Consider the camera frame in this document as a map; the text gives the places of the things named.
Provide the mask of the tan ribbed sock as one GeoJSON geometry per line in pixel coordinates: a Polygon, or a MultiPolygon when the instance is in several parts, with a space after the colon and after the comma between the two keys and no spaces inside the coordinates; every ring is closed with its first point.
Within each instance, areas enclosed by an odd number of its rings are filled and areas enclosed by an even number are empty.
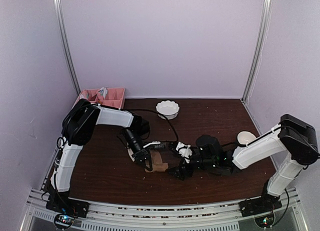
{"type": "Polygon", "coordinates": [[[159,151],[151,150],[150,156],[151,156],[151,162],[152,162],[152,170],[149,171],[145,168],[144,171],[146,173],[165,172],[169,168],[168,163],[163,162],[162,156],[159,151]]]}

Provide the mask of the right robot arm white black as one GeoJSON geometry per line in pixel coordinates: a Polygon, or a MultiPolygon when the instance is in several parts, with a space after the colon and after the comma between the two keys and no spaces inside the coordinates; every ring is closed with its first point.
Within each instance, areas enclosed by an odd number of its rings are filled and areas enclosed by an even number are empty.
{"type": "Polygon", "coordinates": [[[262,197],[256,201],[258,210],[266,212],[299,173],[320,158],[315,128],[290,114],[282,115],[277,125],[259,137],[242,131],[236,138],[235,148],[228,151],[216,137],[207,134],[197,138],[195,146],[182,142],[173,144],[171,150],[181,160],[178,166],[168,169],[168,173],[179,180],[191,177],[195,169],[228,176],[267,157],[286,152],[283,163],[266,181],[262,197]]]}

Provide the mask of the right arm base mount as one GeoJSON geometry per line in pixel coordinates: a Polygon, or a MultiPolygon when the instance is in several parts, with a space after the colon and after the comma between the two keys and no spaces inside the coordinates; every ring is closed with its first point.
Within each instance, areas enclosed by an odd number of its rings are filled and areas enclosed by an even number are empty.
{"type": "Polygon", "coordinates": [[[247,198],[239,203],[242,217],[254,216],[260,228],[270,228],[275,223],[274,211],[282,207],[279,197],[263,194],[258,198],[247,198]]]}

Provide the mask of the cream sock brown trim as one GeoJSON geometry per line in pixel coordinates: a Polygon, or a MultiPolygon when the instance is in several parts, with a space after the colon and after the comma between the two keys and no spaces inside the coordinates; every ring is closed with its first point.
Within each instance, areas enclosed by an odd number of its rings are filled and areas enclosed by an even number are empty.
{"type": "Polygon", "coordinates": [[[129,155],[130,159],[134,162],[134,161],[135,161],[135,158],[133,157],[133,155],[134,155],[133,151],[129,148],[129,149],[127,150],[127,152],[128,152],[128,155],[129,155]]]}

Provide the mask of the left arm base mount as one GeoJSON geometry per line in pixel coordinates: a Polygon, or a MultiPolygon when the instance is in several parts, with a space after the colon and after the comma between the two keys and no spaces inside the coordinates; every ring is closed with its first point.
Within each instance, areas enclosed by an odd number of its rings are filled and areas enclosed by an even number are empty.
{"type": "Polygon", "coordinates": [[[69,229],[78,218],[86,218],[90,204],[86,201],[69,198],[69,191],[57,192],[54,188],[48,191],[46,209],[56,212],[54,226],[61,231],[69,229]]]}

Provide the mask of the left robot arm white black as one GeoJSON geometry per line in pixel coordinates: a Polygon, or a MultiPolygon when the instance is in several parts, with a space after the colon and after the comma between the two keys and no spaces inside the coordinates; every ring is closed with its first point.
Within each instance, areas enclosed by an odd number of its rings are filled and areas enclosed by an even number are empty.
{"type": "Polygon", "coordinates": [[[63,194],[70,190],[70,181],[77,158],[84,146],[91,140],[97,125],[122,127],[122,135],[131,157],[146,168],[151,162],[150,152],[144,147],[141,136],[150,131],[149,122],[141,116],[121,108],[93,104],[80,99],[62,122],[61,137],[57,140],[58,153],[54,161],[54,172],[50,186],[56,194],[52,204],[61,213],[72,209],[72,202],[63,194]]]}

